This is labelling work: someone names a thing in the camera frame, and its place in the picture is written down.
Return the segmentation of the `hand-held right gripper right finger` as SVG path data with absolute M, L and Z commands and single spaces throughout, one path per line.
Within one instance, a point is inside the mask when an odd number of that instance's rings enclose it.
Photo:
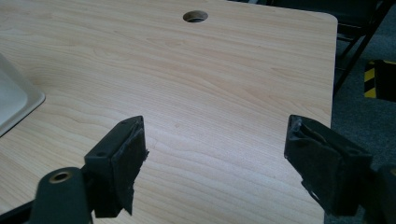
M 327 214 L 356 214 L 361 179 L 373 159 L 367 150 L 314 119 L 291 115 L 284 157 Z

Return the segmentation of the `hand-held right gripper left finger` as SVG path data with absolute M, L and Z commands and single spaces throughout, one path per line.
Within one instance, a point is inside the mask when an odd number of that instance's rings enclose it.
M 84 157 L 83 174 L 89 207 L 98 218 L 133 211 L 134 182 L 148 157 L 144 119 L 136 116 L 119 122 Z

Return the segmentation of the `yellow black striped box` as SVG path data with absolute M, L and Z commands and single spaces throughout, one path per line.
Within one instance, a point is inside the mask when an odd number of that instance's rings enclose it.
M 364 96 L 396 103 L 396 62 L 373 60 L 365 65 Z

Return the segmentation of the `white rectangular tray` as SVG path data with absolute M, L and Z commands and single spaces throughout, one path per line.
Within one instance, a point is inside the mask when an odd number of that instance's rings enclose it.
M 32 113 L 45 93 L 21 75 L 0 53 L 0 137 Z

